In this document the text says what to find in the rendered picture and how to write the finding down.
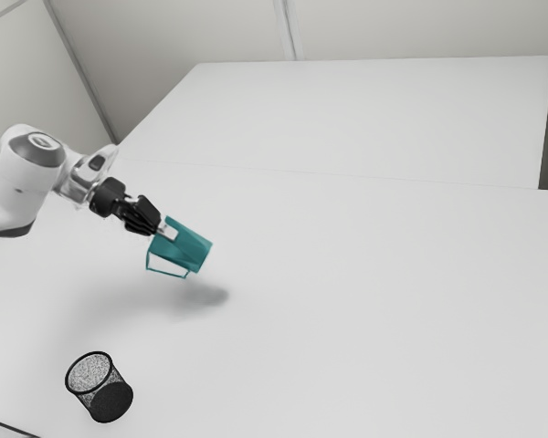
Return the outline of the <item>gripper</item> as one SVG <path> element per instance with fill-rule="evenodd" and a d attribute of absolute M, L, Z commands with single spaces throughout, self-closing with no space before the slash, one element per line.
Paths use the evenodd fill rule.
<path fill-rule="evenodd" d="M 178 230 L 161 221 L 161 213 L 144 195 L 130 197 L 123 182 L 108 177 L 94 190 L 89 203 L 90 210 L 100 217 L 114 215 L 124 223 L 124 228 L 137 235 L 155 235 L 173 241 Z"/>

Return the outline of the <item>teal faceted mug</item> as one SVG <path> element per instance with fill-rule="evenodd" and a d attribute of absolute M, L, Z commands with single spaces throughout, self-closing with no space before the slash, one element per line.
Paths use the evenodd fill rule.
<path fill-rule="evenodd" d="M 177 229 L 178 236 L 173 241 L 169 241 L 155 234 L 146 252 L 145 268 L 155 273 L 180 278 L 186 278 L 191 272 L 198 273 L 213 243 L 168 215 L 162 220 Z M 152 256 L 178 266 L 181 273 L 171 273 L 152 267 Z"/>

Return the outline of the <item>black mesh pen holder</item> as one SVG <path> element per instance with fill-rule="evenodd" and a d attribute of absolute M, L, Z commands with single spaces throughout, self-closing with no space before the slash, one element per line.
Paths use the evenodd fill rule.
<path fill-rule="evenodd" d="M 95 422 L 114 422 L 132 406 L 133 389 L 107 352 L 92 351 L 77 358 L 69 366 L 64 382 Z"/>

